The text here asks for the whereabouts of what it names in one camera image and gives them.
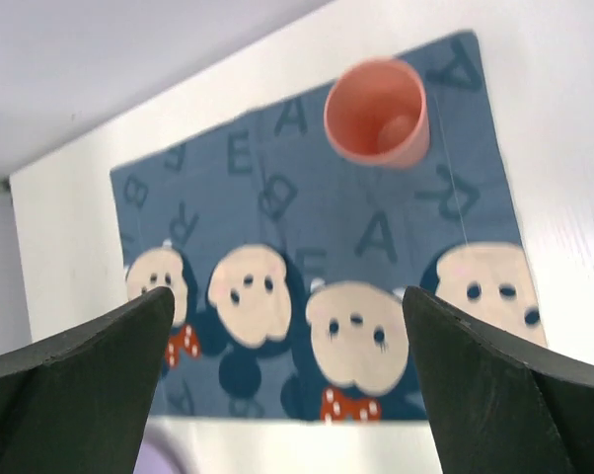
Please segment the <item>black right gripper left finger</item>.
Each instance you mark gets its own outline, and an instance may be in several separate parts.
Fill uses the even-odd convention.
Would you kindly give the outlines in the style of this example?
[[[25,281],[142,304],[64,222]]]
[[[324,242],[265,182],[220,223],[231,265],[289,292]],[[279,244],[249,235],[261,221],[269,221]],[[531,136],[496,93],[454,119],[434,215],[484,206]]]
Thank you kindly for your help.
[[[132,472],[173,316],[157,287],[0,355],[0,473]]]

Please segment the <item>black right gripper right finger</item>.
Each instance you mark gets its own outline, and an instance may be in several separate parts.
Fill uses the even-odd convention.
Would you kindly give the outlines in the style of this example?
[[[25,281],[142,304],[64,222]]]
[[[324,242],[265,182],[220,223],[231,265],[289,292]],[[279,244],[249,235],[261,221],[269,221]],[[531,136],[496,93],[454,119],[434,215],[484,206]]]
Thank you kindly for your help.
[[[415,286],[404,317],[445,473],[594,473],[594,365]]]

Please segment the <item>purple plastic plate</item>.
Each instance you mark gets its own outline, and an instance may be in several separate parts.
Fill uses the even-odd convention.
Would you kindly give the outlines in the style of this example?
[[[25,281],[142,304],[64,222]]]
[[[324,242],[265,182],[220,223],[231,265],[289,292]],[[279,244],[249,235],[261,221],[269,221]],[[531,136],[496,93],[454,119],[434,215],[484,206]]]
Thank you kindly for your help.
[[[141,443],[134,474],[181,474],[181,468],[175,457],[167,450],[151,440]]]

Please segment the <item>blue bear print placemat cloth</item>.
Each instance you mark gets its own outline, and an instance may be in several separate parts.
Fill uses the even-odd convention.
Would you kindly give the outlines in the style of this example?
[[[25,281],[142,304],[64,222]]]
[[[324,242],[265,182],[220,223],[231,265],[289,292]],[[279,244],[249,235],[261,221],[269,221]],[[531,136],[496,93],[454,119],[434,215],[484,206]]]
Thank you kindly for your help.
[[[176,299],[153,415],[423,419],[411,285],[546,343],[476,35],[403,60],[430,124],[410,169],[339,156],[322,85],[112,170],[127,292]]]

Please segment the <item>orange plastic cup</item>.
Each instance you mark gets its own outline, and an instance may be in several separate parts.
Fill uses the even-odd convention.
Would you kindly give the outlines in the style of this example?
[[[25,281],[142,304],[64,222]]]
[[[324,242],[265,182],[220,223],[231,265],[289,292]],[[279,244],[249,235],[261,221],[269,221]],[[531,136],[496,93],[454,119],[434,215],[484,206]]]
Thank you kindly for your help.
[[[324,107],[324,127],[343,158],[369,167],[410,168],[427,154],[427,95],[407,62],[376,58],[346,70]]]

